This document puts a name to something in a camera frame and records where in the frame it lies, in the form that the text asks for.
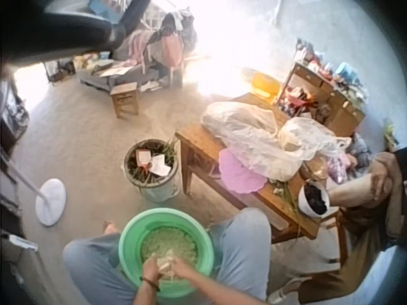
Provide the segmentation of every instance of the white plastic bag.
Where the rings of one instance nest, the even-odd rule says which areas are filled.
[[[316,123],[312,119],[302,119],[311,121],[308,122],[310,126]],[[320,145],[322,137],[317,134],[301,136],[301,130],[307,125],[305,122],[290,123],[286,128],[284,125],[283,134],[279,135],[272,111],[238,102],[209,105],[201,123],[248,169],[279,181],[291,179],[302,161],[312,159],[316,151],[334,155],[335,149],[342,149],[332,144],[336,142],[335,136],[329,136],[322,125],[313,131],[324,136],[325,145]]]
[[[281,128],[279,142],[291,155],[310,161],[317,151],[327,157],[338,158],[349,146],[350,138],[336,137],[313,119],[294,117]]]

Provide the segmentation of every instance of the bucket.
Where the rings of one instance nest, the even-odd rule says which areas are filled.
[[[166,142],[158,139],[149,139],[136,143],[136,145],[132,146],[132,148],[129,149],[128,153],[125,156],[123,163],[124,172],[127,180],[130,181],[130,183],[133,184],[135,187],[137,187],[140,193],[147,200],[162,202],[176,196],[179,192],[179,177],[177,176],[179,165],[177,156],[174,157],[174,165],[172,166],[169,174],[159,182],[145,184],[137,179],[134,179],[128,171],[129,158],[135,154],[136,149],[144,147],[149,142],[160,143],[162,145],[166,144]]]
[[[320,182],[316,182],[311,179],[308,179],[307,183],[309,183],[321,190],[321,198],[322,198],[322,200],[325,201],[326,208],[329,209],[329,197],[328,197],[328,193],[325,190],[325,187]],[[298,208],[304,214],[306,214],[310,217],[321,218],[323,216],[323,214],[319,215],[319,214],[315,213],[314,210],[312,210],[312,208],[310,207],[308,200],[305,197],[304,187],[305,187],[305,184],[302,186],[300,193],[298,195]]]
[[[141,245],[151,231],[163,226],[176,227],[192,237],[198,250],[198,262],[195,268],[203,275],[210,275],[214,265],[214,249],[212,240],[204,227],[181,211],[172,208],[154,208],[135,216],[120,236],[120,263],[128,279],[140,287]],[[160,297],[173,299],[188,295],[194,290],[186,280],[160,280],[160,292],[157,294]]]

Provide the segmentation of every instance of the bare foot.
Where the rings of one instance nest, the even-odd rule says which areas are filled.
[[[103,223],[103,234],[108,235],[114,233],[120,233],[119,229],[113,222],[105,220]]]

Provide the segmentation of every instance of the paper note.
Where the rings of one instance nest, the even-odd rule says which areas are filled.
[[[151,151],[148,149],[137,149],[135,151],[137,166],[146,166],[151,161]]]
[[[104,78],[106,76],[112,76],[112,75],[124,75],[129,71],[132,67],[120,67],[120,68],[112,68],[104,71],[100,77]]]
[[[154,156],[151,158],[151,167],[149,168],[149,171],[161,177],[169,174],[169,172],[171,171],[171,167],[165,165],[164,154],[159,154],[158,156]]]

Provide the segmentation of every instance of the person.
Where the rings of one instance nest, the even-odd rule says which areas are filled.
[[[328,191],[329,202],[340,207],[339,221],[356,238],[353,251],[338,271],[317,274],[299,288],[301,304],[343,297],[355,292],[381,250],[406,246],[407,148],[381,152],[370,173]],[[284,299],[287,293],[280,292]]]
[[[266,215],[245,208],[234,218],[212,226],[209,232],[216,256],[216,272],[204,276],[180,258],[172,262],[175,274],[188,280],[200,294],[184,304],[262,305],[270,267],[271,227]],[[158,300],[159,277],[156,257],[142,268],[142,281],[136,288],[117,271],[120,232],[113,223],[105,225],[104,235],[74,240],[66,245],[63,259],[73,283],[92,305],[173,304]]]

